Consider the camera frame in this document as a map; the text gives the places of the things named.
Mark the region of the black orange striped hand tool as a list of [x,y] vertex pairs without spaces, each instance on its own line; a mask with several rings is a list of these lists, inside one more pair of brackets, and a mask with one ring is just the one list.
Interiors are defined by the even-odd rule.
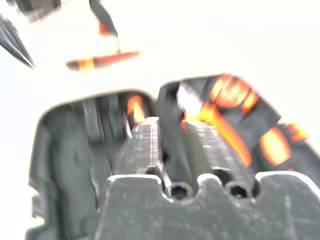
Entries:
[[65,63],[66,67],[71,71],[83,72],[104,68],[134,57],[138,57],[138,51],[117,52],[112,55],[92,56],[84,59],[73,59]]

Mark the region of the finger of the pointed black left gripper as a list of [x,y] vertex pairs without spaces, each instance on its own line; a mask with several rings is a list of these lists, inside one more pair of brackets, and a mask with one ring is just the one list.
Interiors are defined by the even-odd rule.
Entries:
[[12,22],[0,14],[0,46],[14,58],[33,69],[34,62]]

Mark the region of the orange oval tool grip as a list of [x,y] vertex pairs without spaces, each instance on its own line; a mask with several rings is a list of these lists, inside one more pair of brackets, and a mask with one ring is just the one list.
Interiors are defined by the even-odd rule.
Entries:
[[283,164],[292,155],[288,140],[278,127],[265,132],[259,142],[262,154],[274,167]]

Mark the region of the orange black tape measure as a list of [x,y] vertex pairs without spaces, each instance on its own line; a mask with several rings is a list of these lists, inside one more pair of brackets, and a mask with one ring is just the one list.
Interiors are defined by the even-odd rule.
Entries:
[[248,113],[258,102],[257,92],[242,78],[222,74],[209,91],[210,100],[222,109],[240,109]]

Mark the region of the black plastic tool case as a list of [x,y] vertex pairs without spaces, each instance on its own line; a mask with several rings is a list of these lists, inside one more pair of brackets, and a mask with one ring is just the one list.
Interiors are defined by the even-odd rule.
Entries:
[[[210,100],[220,75],[164,84],[158,98],[116,91],[59,105],[40,119],[30,161],[33,217],[25,240],[320,240],[320,148],[259,96],[243,114]],[[212,169],[177,103],[181,83],[214,104],[247,146],[254,176]],[[128,100],[158,117],[160,158],[145,174],[112,175],[137,125]],[[279,128],[291,149],[273,166],[260,138]]]

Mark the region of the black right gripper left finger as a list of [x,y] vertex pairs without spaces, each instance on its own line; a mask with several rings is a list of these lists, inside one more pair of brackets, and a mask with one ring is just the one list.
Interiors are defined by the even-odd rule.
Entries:
[[148,117],[133,128],[113,160],[112,175],[145,174],[156,167],[161,156],[158,122],[158,117]]

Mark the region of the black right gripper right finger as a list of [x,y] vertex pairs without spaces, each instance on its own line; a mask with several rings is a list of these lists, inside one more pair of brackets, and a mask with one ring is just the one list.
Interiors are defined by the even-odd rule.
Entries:
[[238,154],[224,141],[215,127],[192,120],[184,120],[182,124],[185,129],[195,131],[212,169],[224,170],[234,177],[255,175],[252,170],[244,167]]

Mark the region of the orange tool in case lid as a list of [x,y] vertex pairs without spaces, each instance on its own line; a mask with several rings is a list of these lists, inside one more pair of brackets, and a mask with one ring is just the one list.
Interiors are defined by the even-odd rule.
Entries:
[[127,116],[132,125],[139,124],[146,118],[143,99],[139,95],[131,96],[127,102]]

